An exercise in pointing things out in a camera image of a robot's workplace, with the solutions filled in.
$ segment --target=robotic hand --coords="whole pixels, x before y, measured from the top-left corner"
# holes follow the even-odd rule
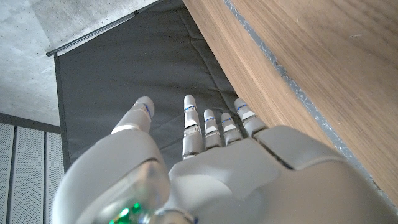
[[[193,96],[184,99],[183,161],[169,173],[148,135],[154,105],[139,98],[112,134],[68,170],[52,223],[398,223],[346,159],[286,126],[267,128],[242,99],[228,113],[206,110],[205,143]]]

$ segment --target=gray panel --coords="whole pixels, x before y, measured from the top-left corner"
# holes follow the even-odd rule
[[[44,132],[17,128],[10,223],[43,223]]]
[[[0,124],[0,223],[6,222],[14,127]]]
[[[52,200],[64,175],[61,135],[47,133],[46,146],[45,218],[50,224]]]

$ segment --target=white fingertip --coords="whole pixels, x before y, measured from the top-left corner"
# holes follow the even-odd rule
[[[225,145],[231,144],[232,142],[242,140],[242,134],[239,132],[238,127],[235,125],[234,121],[231,118],[231,115],[228,113],[223,113],[221,115],[223,131],[224,131],[224,140]]]
[[[182,158],[187,159],[203,152],[203,140],[201,135],[199,116],[195,99],[192,95],[184,98],[184,139],[182,146]]]
[[[205,149],[209,150],[214,147],[221,147],[221,137],[218,131],[217,122],[212,110],[205,110]]]
[[[266,124],[253,112],[253,110],[240,98],[235,100],[235,108],[243,123],[248,136],[253,136],[257,132],[267,129]]]
[[[151,117],[154,113],[154,102],[148,96],[140,97],[114,127],[112,134],[127,129],[137,129],[148,133],[150,130],[150,122],[152,121]]]
[[[154,102],[148,96],[143,96],[143,97],[138,98],[136,103],[142,103],[142,104],[146,105],[146,109],[149,113],[149,116],[151,118],[154,117],[155,105],[154,105]]]

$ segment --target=wooden surface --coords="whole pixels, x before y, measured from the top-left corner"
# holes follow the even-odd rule
[[[330,144],[223,0],[184,0],[239,97]],[[398,2],[232,0],[398,204]]]

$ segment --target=green light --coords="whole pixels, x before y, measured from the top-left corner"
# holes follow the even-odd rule
[[[129,213],[129,209],[125,208],[120,212],[120,217],[126,216]]]
[[[137,212],[139,212],[140,209],[141,209],[141,205],[138,202],[136,202],[134,204],[134,206],[132,207],[132,212],[137,213]]]

